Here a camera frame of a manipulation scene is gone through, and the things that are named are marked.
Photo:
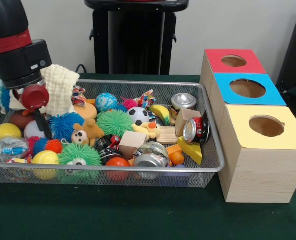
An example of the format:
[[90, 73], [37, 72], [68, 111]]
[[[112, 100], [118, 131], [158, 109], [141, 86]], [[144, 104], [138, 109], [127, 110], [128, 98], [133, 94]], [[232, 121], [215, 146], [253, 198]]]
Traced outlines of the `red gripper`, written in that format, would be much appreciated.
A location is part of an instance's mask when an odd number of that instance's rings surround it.
[[47, 139], [52, 139], [53, 134], [50, 130], [48, 121], [41, 111], [50, 101], [50, 94], [46, 88], [46, 84], [30, 84], [21, 89], [13, 90], [14, 97], [23, 105], [23, 115], [34, 115], [34, 120], [41, 132]]

